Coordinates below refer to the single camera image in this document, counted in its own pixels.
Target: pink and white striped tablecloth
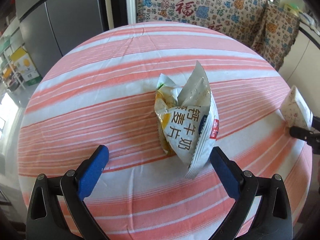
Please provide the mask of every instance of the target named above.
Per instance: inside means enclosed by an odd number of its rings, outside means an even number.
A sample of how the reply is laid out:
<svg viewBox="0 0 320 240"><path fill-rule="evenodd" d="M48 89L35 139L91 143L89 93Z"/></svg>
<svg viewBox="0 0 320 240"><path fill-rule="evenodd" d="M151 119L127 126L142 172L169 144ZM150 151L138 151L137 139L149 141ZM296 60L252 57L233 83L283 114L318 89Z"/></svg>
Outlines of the pink and white striped tablecloth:
<svg viewBox="0 0 320 240"><path fill-rule="evenodd" d="M144 23L102 33L65 55L44 77L23 119L18 162L28 204L36 176L76 169L99 144L110 160L85 203L111 239L208 239L233 204L207 164L194 179L166 156L153 106L160 73L183 86L198 60L215 98L217 145L257 176L279 173L293 221L308 193L312 155L284 129L289 87L260 56L215 31ZM248 230L256 199L240 231ZM64 203L70 229L78 233Z"/></svg>

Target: food wrapper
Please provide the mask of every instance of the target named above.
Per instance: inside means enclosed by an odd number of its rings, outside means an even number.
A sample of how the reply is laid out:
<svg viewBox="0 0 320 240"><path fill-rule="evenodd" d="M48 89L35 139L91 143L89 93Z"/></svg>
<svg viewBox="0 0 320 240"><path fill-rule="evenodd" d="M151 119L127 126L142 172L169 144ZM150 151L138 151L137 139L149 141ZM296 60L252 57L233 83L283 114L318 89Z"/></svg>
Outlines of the food wrapper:
<svg viewBox="0 0 320 240"><path fill-rule="evenodd" d="M197 61L181 88L169 77L159 77L155 112L162 149L176 153L194 179L208 161L219 131L219 118L205 71Z"/></svg>
<svg viewBox="0 0 320 240"><path fill-rule="evenodd" d="M280 106L280 112L288 127L298 126L310 130L313 114L296 86L292 86Z"/></svg>

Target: blue rubber fingertip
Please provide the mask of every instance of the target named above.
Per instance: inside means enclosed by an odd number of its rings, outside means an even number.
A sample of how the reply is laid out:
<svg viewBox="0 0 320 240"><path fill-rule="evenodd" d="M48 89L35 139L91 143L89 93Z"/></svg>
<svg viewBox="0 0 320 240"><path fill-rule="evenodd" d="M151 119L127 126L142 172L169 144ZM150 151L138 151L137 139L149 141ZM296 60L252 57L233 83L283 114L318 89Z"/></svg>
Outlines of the blue rubber fingertip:
<svg viewBox="0 0 320 240"><path fill-rule="evenodd" d="M103 169L109 161L109 150L106 146L100 147L100 151L92 161L90 166L84 172L79 180L78 196L81 201L85 197L91 195L94 186L97 184L99 177L101 176Z"/></svg>
<svg viewBox="0 0 320 240"><path fill-rule="evenodd" d="M214 148L210 154L210 162L215 172L217 173L223 187L228 196L236 201L240 197L240 185L227 164L223 161L217 150Z"/></svg>

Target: red logo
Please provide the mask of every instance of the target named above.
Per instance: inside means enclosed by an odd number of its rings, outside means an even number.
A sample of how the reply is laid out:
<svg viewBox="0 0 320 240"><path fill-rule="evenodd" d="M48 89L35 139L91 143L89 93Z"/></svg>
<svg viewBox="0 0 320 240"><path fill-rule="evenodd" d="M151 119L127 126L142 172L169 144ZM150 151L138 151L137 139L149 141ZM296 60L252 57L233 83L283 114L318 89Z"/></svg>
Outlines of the red logo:
<svg viewBox="0 0 320 240"><path fill-rule="evenodd" d="M218 131L219 131L219 120L214 119L210 139L215 139L218 135Z"/></svg>

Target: screw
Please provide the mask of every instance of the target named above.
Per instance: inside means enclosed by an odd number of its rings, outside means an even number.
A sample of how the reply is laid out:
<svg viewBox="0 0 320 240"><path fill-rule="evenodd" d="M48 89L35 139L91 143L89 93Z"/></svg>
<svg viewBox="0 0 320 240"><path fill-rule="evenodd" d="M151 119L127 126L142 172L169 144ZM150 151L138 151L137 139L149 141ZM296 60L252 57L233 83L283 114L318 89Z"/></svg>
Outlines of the screw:
<svg viewBox="0 0 320 240"><path fill-rule="evenodd" d="M252 172L251 171L244 171L243 174L246 176L246 177L251 177L252 176Z"/></svg>
<svg viewBox="0 0 320 240"><path fill-rule="evenodd" d="M38 177L37 177L37 179L39 179L39 180L41 180L43 178L44 178L44 174L39 174Z"/></svg>
<svg viewBox="0 0 320 240"><path fill-rule="evenodd" d="M68 177L72 177L75 173L76 173L75 170L68 170L68 171L67 171L67 176L68 176Z"/></svg>
<svg viewBox="0 0 320 240"><path fill-rule="evenodd" d="M279 174L275 174L275 179L276 180L281 180L282 178L281 178L281 176Z"/></svg>

